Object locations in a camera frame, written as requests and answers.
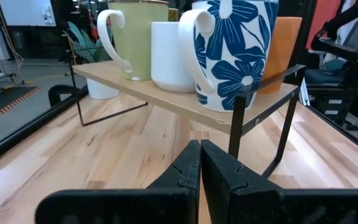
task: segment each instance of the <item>wooden shelf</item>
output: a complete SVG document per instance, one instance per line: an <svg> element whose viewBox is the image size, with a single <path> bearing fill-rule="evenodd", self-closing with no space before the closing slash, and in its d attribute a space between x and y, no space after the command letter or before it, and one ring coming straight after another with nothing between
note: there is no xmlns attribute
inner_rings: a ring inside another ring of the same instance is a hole
<svg viewBox="0 0 358 224"><path fill-rule="evenodd" d="M220 113L202 107L195 93L174 93L160 89L153 81L131 81L121 77L121 70L113 61L73 66L74 72L113 87L123 93L180 114L198 123L230 134L232 113ZM245 112L244 124L252 121L272 105L292 93L297 86L283 84L280 91L257 94L254 104Z"/></svg>

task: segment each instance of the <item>mug handle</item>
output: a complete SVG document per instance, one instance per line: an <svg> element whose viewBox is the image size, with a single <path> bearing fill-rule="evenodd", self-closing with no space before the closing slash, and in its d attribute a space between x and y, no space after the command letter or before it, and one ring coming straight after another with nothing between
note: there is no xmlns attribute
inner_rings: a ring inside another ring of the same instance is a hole
<svg viewBox="0 0 358 224"><path fill-rule="evenodd" d="M125 26L125 16L119 10L107 9L100 12L98 16L98 34L100 41L106 50L107 54L120 66L126 73L132 72L132 65L127 60L122 59L112 47L109 34L107 32L107 19L112 17L112 22L115 22L119 28L124 28Z"/></svg>
<svg viewBox="0 0 358 224"><path fill-rule="evenodd" d="M215 29L215 17L205 9L192 9L183 13L179 20L178 42L181 57L190 75L194 78L200 88L206 93L214 93L215 88L208 80L198 63L194 27L198 25L201 35L209 38Z"/></svg>

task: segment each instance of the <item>light green mug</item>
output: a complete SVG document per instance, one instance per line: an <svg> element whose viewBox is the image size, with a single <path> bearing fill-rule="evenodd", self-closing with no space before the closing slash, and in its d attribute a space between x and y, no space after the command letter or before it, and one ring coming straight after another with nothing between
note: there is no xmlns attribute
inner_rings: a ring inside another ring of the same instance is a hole
<svg viewBox="0 0 358 224"><path fill-rule="evenodd" d="M168 2L109 1L109 9L98 16L103 47L124 72L124 78L151 80L151 24L168 21ZM110 18L116 49L112 47L106 22Z"/></svg>

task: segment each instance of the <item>blue flower pattern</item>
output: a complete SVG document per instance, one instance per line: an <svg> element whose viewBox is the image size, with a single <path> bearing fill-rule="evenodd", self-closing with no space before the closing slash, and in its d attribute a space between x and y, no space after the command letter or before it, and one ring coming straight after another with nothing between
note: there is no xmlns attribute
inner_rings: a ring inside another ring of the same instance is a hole
<svg viewBox="0 0 358 224"><path fill-rule="evenodd" d="M259 14L255 4L245 0L232 0L232 11L224 18L220 15L219 8L221 1L208 1L211 6L208 11L215 17L216 25L212 36L208 40L206 52L203 37L195 39L196 54L200 65L206 68L206 57L210 60L219 60L211 69L211 73L222 82L218 85L218 95L223 98L222 107L225 110L233 110L234 97L240 90L250 91L257 88L262 79L262 72L265 66L267 51L269 49L271 34L278 11L278 4L275 2L264 2L268 21ZM244 24L258 20L259 33L254 34ZM244 32L248 32L259 43L258 46L247 48ZM223 42L226 43L229 53L237 58L233 66L222 60ZM206 96L197 92L201 104L206 104ZM252 95L247 98L246 106L250 105Z"/></svg>

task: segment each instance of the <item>blue floral mug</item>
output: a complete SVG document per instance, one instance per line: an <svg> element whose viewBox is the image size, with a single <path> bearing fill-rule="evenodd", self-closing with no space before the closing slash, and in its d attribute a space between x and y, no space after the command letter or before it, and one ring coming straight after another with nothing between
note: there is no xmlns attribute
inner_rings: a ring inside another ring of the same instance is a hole
<svg viewBox="0 0 358 224"><path fill-rule="evenodd" d="M199 103L232 112L236 93L262 79L278 0L196 1L192 8L178 27L183 63L197 83ZM254 99L247 99L246 109Z"/></svg>

